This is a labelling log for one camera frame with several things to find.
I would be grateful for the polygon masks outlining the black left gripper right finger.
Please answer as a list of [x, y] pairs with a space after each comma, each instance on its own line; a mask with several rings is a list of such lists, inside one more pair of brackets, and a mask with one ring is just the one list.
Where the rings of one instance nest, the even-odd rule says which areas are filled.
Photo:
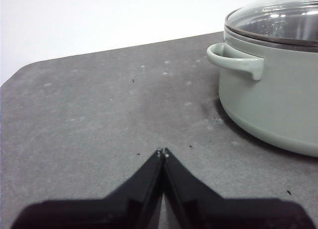
[[165, 148], [164, 193], [183, 229], [313, 229], [304, 208], [276, 198], [223, 198]]

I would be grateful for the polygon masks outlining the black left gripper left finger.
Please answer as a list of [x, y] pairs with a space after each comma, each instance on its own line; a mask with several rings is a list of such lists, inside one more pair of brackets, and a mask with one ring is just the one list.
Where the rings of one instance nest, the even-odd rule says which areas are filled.
[[49, 200], [24, 208], [14, 229], [147, 229], [157, 226], [162, 199], [161, 150], [100, 199]]

